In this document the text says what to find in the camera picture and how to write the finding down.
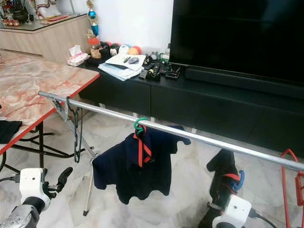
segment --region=navy polo shirt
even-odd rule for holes
[[[172,126],[184,130],[182,126]],[[115,184],[118,197],[128,204],[131,197],[146,199],[152,190],[159,190],[169,195],[171,185],[170,154],[177,152],[177,142],[185,145],[189,139],[147,128],[143,143],[151,150],[150,157],[143,149],[143,161],[139,165],[139,140],[134,133],[126,139],[99,155],[93,160],[94,184],[98,189],[105,189],[108,184]]]

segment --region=statue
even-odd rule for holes
[[[35,19],[44,20],[61,15],[56,7],[55,0],[28,0],[28,3],[31,14],[35,15]]]
[[[95,11],[93,10],[93,3],[91,2],[91,0],[87,0],[86,4],[90,9],[88,14],[87,14],[87,17],[90,20],[92,31],[93,31],[94,35],[96,37],[98,37],[98,34],[99,34],[99,31],[98,31],[98,17],[96,15]]]

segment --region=green hanger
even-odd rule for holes
[[[136,121],[134,122],[134,128],[135,128],[136,130],[138,130],[137,135],[138,135],[139,133],[143,132],[143,127],[138,127],[138,122],[141,121],[141,120],[148,120],[148,119],[147,119],[146,117],[142,117],[142,118],[139,118],[138,120],[136,120]]]

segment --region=trophy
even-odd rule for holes
[[[86,4],[90,9],[88,14],[87,14],[87,17],[90,20],[92,31],[93,31],[94,35],[96,37],[98,37],[98,33],[99,33],[98,32],[98,17],[96,15],[95,11],[93,10],[93,3],[91,2],[91,0],[87,0]]]

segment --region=marble tabletop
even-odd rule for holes
[[[40,90],[73,97],[98,77],[96,71],[47,62],[39,57],[2,53],[0,119],[22,121],[22,126],[8,144],[0,144],[0,154],[55,112],[52,103],[38,95]]]

